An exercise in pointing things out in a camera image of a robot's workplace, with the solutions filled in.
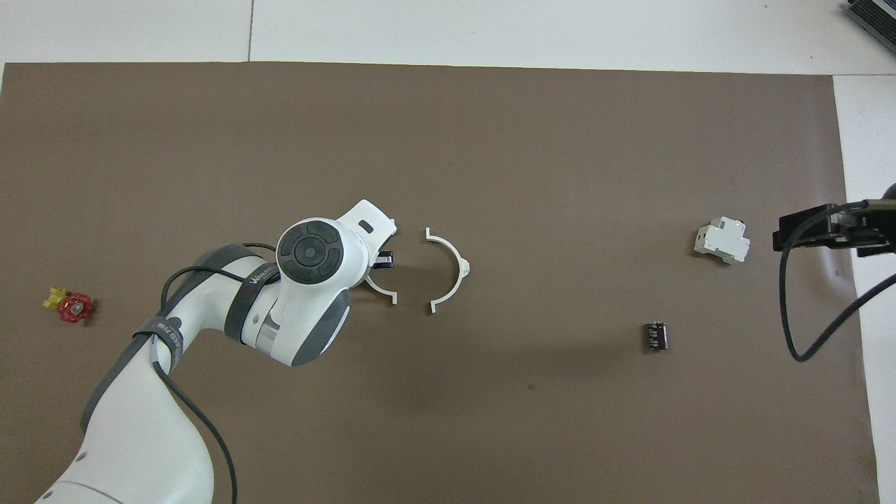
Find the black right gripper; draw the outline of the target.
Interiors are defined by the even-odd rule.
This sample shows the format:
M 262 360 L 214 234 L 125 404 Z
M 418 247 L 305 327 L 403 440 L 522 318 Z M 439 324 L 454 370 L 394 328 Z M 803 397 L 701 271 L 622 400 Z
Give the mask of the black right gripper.
M 774 251 L 784 251 L 806 221 L 811 224 L 794 241 L 794 248 L 857 249 L 860 258 L 894 253 L 893 201 L 829 203 L 784 215 L 773 236 Z

